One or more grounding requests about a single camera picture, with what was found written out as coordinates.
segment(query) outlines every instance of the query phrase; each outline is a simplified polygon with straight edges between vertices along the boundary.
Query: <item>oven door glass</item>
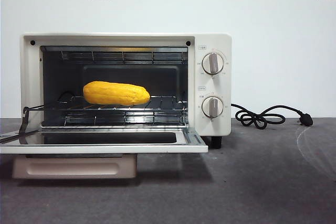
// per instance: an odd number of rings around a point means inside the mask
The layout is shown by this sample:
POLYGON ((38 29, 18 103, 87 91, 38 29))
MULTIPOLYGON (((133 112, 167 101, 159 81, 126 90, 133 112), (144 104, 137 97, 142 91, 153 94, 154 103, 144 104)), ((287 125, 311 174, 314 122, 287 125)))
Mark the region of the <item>oven door glass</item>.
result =
POLYGON ((2 136, 3 154, 202 153, 208 146, 193 130, 40 130, 2 136))

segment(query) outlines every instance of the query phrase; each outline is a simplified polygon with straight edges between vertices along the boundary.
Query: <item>control panel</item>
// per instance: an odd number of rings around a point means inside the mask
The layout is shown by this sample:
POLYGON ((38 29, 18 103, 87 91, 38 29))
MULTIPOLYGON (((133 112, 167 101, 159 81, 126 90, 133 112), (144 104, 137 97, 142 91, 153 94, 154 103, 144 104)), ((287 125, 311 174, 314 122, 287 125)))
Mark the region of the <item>control panel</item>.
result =
POLYGON ((195 38, 195 129, 202 136, 231 132, 231 37, 195 38))

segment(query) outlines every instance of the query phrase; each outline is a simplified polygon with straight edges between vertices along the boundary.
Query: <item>yellow sweet potato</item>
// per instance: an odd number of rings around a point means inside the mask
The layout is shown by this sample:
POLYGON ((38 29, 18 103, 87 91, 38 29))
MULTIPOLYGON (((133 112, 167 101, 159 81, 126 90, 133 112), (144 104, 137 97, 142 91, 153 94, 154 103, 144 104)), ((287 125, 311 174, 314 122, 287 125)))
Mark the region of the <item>yellow sweet potato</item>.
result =
POLYGON ((93 81, 83 87, 84 98, 93 104, 121 104, 125 106, 149 102, 150 95, 144 87, 93 81))

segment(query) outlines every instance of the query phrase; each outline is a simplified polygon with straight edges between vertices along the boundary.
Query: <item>oven foot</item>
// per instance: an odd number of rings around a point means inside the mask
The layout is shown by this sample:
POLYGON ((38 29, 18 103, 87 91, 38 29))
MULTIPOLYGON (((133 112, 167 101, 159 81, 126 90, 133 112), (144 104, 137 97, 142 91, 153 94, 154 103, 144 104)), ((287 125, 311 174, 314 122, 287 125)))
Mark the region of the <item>oven foot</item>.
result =
POLYGON ((221 136, 212 136, 211 137, 211 148, 220 149, 222 146, 222 137, 221 136))
POLYGON ((13 178, 134 178, 137 155, 94 158, 27 158, 14 160, 13 178))

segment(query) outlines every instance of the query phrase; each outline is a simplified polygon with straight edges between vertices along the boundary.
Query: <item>white wall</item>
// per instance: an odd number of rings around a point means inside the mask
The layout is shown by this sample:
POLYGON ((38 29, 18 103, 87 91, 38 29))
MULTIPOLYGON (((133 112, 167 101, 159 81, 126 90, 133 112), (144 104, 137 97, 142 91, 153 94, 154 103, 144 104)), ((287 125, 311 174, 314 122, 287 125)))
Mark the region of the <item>white wall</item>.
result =
POLYGON ((25 32, 211 31, 233 38, 234 103, 336 116, 335 17, 336 0, 1 0, 1 117, 20 117, 25 32))

